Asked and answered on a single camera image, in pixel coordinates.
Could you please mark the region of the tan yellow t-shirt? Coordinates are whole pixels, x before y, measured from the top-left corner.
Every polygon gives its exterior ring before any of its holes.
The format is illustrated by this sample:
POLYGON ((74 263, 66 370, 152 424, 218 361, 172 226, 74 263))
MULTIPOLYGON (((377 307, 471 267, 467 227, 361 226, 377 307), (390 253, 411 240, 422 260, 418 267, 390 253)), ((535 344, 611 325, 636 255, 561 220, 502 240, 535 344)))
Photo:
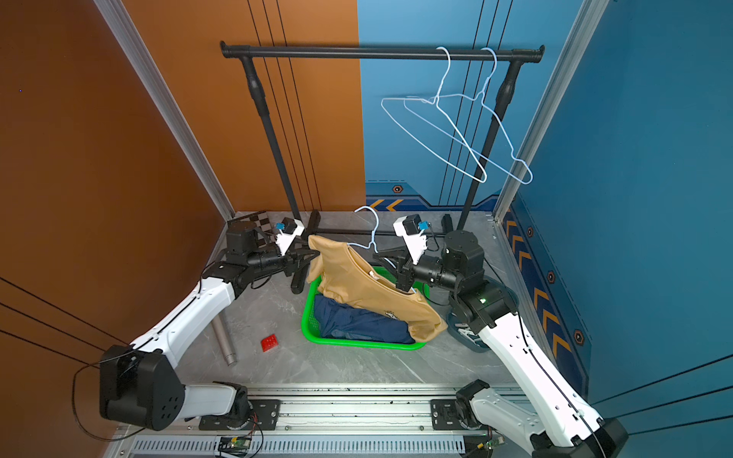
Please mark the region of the tan yellow t-shirt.
POLYGON ((311 236, 308 246, 319 256, 311 262, 307 280, 320 280, 318 292, 326 298, 403 322, 417 343, 427 343, 448 328, 422 293, 398 290, 345 242, 311 236))

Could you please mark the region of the navy printed t-shirt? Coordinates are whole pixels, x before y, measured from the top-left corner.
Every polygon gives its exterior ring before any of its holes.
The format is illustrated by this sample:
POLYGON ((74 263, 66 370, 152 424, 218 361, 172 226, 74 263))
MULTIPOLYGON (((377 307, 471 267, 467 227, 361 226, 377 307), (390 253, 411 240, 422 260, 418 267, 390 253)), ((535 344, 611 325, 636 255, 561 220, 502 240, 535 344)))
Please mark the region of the navy printed t-shirt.
POLYGON ((407 323, 323 295, 315 296, 312 313, 318 324, 318 335, 324 339, 395 345, 416 343, 407 323))

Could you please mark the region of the white wire hanger navy shirt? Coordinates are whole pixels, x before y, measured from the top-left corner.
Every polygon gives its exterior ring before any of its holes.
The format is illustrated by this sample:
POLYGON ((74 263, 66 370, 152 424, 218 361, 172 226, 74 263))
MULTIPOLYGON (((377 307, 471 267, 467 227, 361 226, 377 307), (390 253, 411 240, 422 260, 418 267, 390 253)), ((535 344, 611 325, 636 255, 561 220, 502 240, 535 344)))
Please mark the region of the white wire hanger navy shirt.
POLYGON ((473 184, 483 184, 489 177, 486 167, 488 165, 493 165, 494 163, 489 159, 488 153, 481 153, 473 147, 473 142, 466 137, 466 129, 458 126, 457 117, 450 115, 448 111, 443 108, 442 102, 477 102, 481 111, 490 114, 492 120, 498 120, 496 110, 490 108, 486 101, 489 83, 491 82, 491 79, 496 73, 498 67, 497 53, 490 47, 483 47, 480 49, 480 54, 483 57, 490 57, 492 61, 490 74, 482 80, 481 87, 472 95, 469 95, 465 93, 448 94, 444 92, 444 86, 450 76, 450 72, 452 71, 452 63, 454 63, 455 55, 445 47, 438 47, 437 51, 439 51, 442 57, 446 60, 446 66, 444 73, 438 82, 437 89, 431 97, 418 97, 418 95, 383 97, 380 100, 380 107, 390 121, 392 121, 403 133, 405 133, 411 140, 415 141, 417 145, 426 152, 430 153, 459 175, 468 177, 473 184), (398 106, 401 106, 407 115, 413 116, 416 120, 421 121, 426 126, 435 130, 435 132, 444 135, 444 137, 447 137, 448 139, 457 142, 460 146, 463 146, 478 168, 478 177, 475 176, 475 173, 471 173, 466 166, 460 166, 457 161, 450 160, 444 154, 434 150, 429 143, 423 141, 420 135, 414 133, 408 126, 402 123, 400 118, 392 110, 392 108, 397 108, 398 106))

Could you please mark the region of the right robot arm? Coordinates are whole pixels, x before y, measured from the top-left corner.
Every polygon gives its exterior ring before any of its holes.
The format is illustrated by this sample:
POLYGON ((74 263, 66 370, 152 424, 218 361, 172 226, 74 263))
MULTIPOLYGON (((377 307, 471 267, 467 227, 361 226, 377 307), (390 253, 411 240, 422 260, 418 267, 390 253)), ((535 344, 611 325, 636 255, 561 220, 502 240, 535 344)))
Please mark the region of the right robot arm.
POLYGON ((506 366, 532 406, 525 410, 475 381, 456 395, 466 422, 496 429, 533 457, 618 456, 628 432, 618 419, 605 419, 592 408, 538 348, 511 289, 486 276, 476 236, 454 230, 444 236, 441 254, 431 257, 423 231, 408 231, 402 223, 394 230, 404 247, 376 258, 398 288, 407 291, 423 282, 446 290, 452 312, 506 366))

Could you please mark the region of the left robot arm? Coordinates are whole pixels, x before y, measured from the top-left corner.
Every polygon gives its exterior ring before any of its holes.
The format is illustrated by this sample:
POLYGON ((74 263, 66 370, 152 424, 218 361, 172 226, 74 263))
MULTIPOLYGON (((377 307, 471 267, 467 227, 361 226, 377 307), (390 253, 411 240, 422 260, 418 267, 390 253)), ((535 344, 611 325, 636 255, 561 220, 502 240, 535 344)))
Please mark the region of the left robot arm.
POLYGON ((286 218, 275 234, 236 219, 225 248, 204 267, 192 292, 133 343, 113 345, 99 363, 102 418, 152 431, 178 420, 212 417, 234 427, 248 422, 247 389, 234 383, 185 385, 176 368, 190 345, 254 282, 305 271, 318 251, 305 244, 305 225, 286 218))

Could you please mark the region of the checkered chess board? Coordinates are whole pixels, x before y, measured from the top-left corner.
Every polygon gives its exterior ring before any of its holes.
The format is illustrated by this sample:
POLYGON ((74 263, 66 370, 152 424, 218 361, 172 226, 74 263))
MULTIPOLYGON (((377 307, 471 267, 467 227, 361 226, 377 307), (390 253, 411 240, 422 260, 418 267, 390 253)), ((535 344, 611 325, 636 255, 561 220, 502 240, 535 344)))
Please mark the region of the checkered chess board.
POLYGON ((234 217, 234 219, 229 219, 229 221, 227 221, 227 225, 230 226, 237 221, 249 221, 250 223, 255 223, 255 225, 260 227, 266 234, 272 234, 272 223, 267 211, 257 211, 234 217))

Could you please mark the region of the green plastic basket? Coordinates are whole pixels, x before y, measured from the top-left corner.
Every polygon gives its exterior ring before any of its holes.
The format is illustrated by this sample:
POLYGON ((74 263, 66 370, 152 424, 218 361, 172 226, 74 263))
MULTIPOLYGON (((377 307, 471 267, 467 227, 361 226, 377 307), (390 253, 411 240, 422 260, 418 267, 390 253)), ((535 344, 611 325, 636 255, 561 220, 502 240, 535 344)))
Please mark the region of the green plastic basket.
POLYGON ((314 315, 314 302, 317 296, 320 296, 319 286, 322 282, 322 278, 318 277, 314 280, 310 286, 307 295, 307 302, 305 303, 305 310, 301 322, 301 328, 305 339, 316 345, 331 345, 332 347, 361 347, 361 348, 374 348, 374 349, 389 349, 389 350, 404 350, 404 351, 415 351, 425 347, 425 343, 380 343, 371 341, 354 341, 344 339, 331 339, 324 338, 321 336, 320 324, 316 320, 314 315))

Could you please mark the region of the red toy block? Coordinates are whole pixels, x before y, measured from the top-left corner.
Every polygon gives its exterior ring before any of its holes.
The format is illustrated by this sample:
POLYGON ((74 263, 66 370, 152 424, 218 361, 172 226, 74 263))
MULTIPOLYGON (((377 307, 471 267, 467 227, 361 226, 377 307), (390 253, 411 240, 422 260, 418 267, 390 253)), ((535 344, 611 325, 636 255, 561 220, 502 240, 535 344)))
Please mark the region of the red toy block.
POLYGON ((279 341, 275 334, 271 334, 261 340, 261 348, 263 352, 271 351, 279 346, 279 341))

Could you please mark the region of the teal plastic bin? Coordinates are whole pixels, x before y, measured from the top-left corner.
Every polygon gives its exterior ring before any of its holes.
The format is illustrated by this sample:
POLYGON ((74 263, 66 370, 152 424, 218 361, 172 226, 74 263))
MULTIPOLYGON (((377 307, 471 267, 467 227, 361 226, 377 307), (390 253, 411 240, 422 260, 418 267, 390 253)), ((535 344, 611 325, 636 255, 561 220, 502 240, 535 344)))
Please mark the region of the teal plastic bin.
POLYGON ((517 315, 517 294, 503 282, 485 278, 481 284, 450 296, 448 332, 454 339, 476 353, 491 349, 480 338, 485 327, 495 328, 505 315, 517 315))

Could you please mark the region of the silver metal cylinder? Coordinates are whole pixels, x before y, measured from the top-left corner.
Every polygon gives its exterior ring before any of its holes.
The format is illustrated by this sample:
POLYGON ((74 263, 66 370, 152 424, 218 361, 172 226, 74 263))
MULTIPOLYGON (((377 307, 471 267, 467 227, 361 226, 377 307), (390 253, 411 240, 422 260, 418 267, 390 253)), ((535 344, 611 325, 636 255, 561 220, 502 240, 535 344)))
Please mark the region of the silver metal cylinder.
POLYGON ((223 353, 223 359, 227 366, 233 366, 237 364, 238 357, 234 349, 234 345, 224 320, 224 314, 219 313, 211 322, 215 337, 219 343, 221 353, 223 353))

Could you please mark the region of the green circuit board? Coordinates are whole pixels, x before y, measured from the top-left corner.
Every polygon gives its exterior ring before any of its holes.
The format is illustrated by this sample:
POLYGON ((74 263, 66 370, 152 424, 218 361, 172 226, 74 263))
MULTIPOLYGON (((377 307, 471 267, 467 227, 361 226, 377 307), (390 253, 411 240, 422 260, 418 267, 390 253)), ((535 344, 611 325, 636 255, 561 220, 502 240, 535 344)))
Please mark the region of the green circuit board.
POLYGON ((252 446, 250 436, 221 437, 217 446, 218 457, 247 457, 252 446))

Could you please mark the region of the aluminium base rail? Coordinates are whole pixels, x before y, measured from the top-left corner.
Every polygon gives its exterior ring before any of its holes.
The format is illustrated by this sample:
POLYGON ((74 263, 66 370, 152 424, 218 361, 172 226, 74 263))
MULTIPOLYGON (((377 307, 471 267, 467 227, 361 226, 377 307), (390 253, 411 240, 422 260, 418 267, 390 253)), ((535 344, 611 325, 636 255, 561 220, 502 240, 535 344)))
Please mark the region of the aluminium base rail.
MULTIPOLYGON (((525 410, 532 408, 518 385, 489 386, 504 400, 525 410)), ((351 383, 251 385, 246 389, 252 416, 241 426, 212 417, 178 420, 162 431, 122 423, 125 429, 113 439, 110 454, 218 457, 217 446, 225 436, 250 436, 249 457, 490 454, 499 444, 515 444, 496 429, 466 422, 456 404, 463 387, 351 383)))

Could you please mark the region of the aluminium corner post left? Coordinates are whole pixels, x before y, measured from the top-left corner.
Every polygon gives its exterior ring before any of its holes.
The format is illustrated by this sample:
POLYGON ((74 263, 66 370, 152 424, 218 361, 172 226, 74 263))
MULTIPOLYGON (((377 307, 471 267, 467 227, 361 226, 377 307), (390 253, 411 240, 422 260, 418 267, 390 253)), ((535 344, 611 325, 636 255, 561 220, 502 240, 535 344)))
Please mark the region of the aluminium corner post left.
POLYGON ((232 219, 234 207, 124 3, 118 0, 94 3, 221 217, 232 219))

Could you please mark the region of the aluminium corner post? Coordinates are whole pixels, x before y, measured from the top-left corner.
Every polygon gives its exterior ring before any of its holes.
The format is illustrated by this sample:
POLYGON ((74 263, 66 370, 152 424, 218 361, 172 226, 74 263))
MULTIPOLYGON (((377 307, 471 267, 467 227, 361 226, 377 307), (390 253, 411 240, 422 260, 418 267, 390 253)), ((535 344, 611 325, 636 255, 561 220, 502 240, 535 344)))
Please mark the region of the aluminium corner post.
POLYGON ((118 0, 94 3, 221 217, 232 219, 234 207, 124 3, 118 0))
POLYGON ((527 134, 517 149, 518 164, 512 167, 511 175, 503 185, 494 212, 492 212, 497 223, 504 220, 520 187, 523 186, 522 181, 529 184, 534 179, 531 169, 532 162, 608 4, 609 0, 591 0, 583 1, 580 5, 527 134))

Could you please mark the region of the aluminium corner post right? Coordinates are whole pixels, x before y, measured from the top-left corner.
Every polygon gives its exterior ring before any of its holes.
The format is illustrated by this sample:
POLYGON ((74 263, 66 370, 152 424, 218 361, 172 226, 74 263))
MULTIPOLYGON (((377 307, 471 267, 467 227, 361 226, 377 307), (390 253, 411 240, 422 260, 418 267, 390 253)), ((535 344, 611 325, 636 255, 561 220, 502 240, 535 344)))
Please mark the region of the aluminium corner post right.
POLYGON ((591 0, 583 1, 580 5, 527 134, 517 149, 518 164, 512 167, 511 175, 503 185, 494 212, 492 212, 497 223, 504 220, 520 187, 523 186, 522 181, 529 184, 534 179, 531 169, 532 162, 608 4, 609 0, 591 0))

